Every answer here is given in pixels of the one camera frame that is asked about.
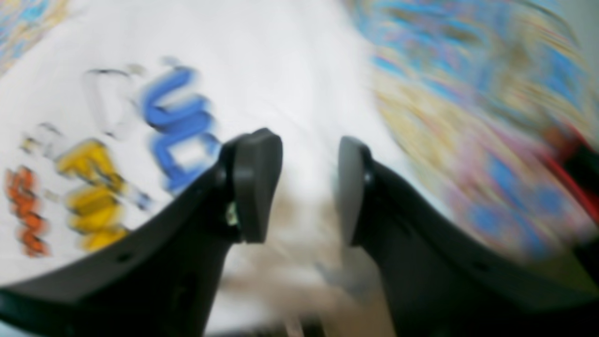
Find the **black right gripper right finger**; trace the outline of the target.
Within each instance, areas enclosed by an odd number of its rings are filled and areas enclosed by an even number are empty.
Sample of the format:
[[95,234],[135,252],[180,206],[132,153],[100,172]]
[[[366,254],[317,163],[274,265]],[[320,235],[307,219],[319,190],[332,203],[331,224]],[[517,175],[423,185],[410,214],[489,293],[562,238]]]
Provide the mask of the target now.
[[598,297],[518,267],[465,235],[344,136],[338,204],[347,245],[380,272],[399,337],[596,337]]

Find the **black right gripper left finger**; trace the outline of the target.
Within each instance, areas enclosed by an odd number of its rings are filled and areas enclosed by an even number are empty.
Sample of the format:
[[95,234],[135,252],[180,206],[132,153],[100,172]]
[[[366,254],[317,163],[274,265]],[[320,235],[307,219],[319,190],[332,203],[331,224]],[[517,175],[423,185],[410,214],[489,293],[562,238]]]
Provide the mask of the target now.
[[282,139],[263,128],[126,238],[1,289],[1,321],[45,337],[200,337],[236,243],[263,243],[282,171]]

